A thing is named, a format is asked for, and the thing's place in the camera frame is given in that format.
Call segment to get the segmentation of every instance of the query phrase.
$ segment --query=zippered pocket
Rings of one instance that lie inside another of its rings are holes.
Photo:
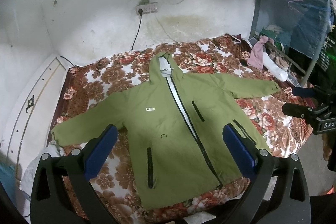
[[[153,189],[154,178],[153,178],[153,158],[152,149],[147,148],[147,167],[148,167],[148,188]]]
[[[234,123],[240,128],[240,130],[242,131],[243,135],[249,139],[254,145],[256,145],[257,143],[255,142],[255,140],[252,139],[252,137],[250,135],[248,135],[248,133],[246,132],[245,128],[243,128],[243,126],[238,123],[236,120],[233,120]]]
[[[193,104],[193,107],[194,107],[194,109],[196,110],[196,112],[197,112],[199,118],[201,119],[201,121],[204,122],[204,118],[203,118],[203,116],[201,115],[200,111],[198,110],[197,105],[195,104],[195,102],[192,101],[191,103]]]

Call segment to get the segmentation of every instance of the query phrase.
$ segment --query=jacket hood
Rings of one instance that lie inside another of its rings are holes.
[[[151,84],[160,81],[166,81],[161,74],[160,61],[159,61],[160,57],[164,57],[170,64],[170,67],[172,68],[171,73],[172,77],[181,80],[183,78],[184,73],[176,64],[172,54],[170,52],[159,52],[152,58],[149,64],[149,80]]]

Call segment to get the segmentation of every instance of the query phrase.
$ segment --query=metal bolt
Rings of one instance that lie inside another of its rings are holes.
[[[260,155],[266,157],[268,155],[268,151],[266,149],[260,149],[259,150]]]
[[[48,153],[44,153],[44,154],[41,156],[41,159],[46,160],[48,157],[49,157],[49,154],[48,154]]]
[[[75,148],[74,150],[71,151],[71,155],[73,155],[73,156],[77,156],[80,152],[81,152],[80,149]]]
[[[299,159],[299,157],[297,155],[295,155],[295,154],[292,154],[291,158],[292,158],[292,160],[298,160]]]

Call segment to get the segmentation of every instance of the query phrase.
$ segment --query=blue gripper pad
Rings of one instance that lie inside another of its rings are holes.
[[[233,125],[227,124],[224,126],[223,141],[226,144],[226,147],[229,149],[241,174],[250,180],[254,180],[256,177],[256,161],[248,152],[246,146],[242,142],[242,139],[243,137],[240,136]]]
[[[89,154],[84,163],[84,177],[87,181],[95,178],[118,138],[118,130],[115,126],[109,126],[99,137],[95,148]]]

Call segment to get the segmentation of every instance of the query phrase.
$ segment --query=pink hanger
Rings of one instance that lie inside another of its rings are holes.
[[[299,12],[300,14],[303,14],[302,12],[300,12],[299,10],[297,10],[296,8],[294,8],[293,6],[291,6],[289,3],[290,2],[297,2],[297,1],[303,1],[303,0],[291,0],[287,3],[288,7],[291,9],[291,10],[296,10],[297,12]]]

